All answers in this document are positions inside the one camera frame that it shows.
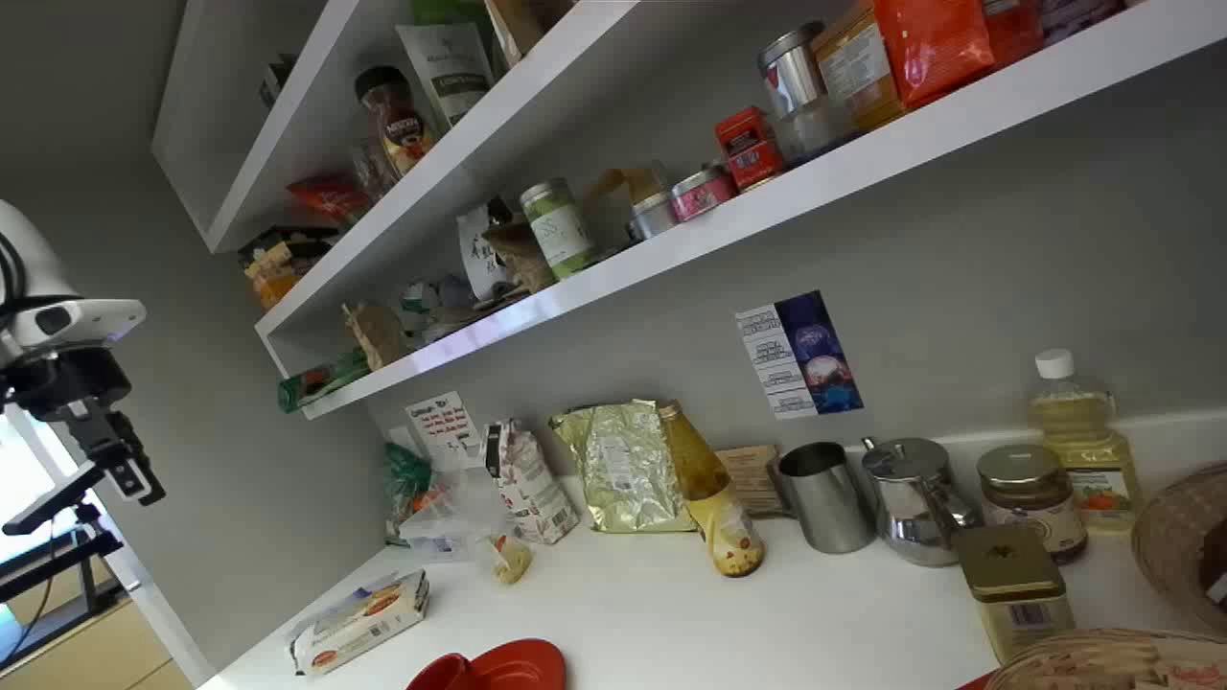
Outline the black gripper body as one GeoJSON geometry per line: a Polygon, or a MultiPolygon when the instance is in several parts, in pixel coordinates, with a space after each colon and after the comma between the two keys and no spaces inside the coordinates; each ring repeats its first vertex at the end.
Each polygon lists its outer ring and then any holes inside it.
{"type": "Polygon", "coordinates": [[[27,355],[4,371],[4,399],[38,420],[57,420],[77,450],[137,506],[164,500],[150,456],[118,412],[132,380],[109,350],[71,350],[57,355],[27,355]]]}

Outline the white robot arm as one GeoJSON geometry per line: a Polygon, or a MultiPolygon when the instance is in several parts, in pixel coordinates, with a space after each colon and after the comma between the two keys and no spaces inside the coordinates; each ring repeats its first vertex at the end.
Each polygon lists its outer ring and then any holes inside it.
{"type": "Polygon", "coordinates": [[[132,380],[117,360],[117,346],[143,323],[143,300],[77,291],[38,228],[20,208],[0,203],[4,399],[38,420],[61,420],[122,500],[154,506],[164,487],[118,412],[132,380]]]}

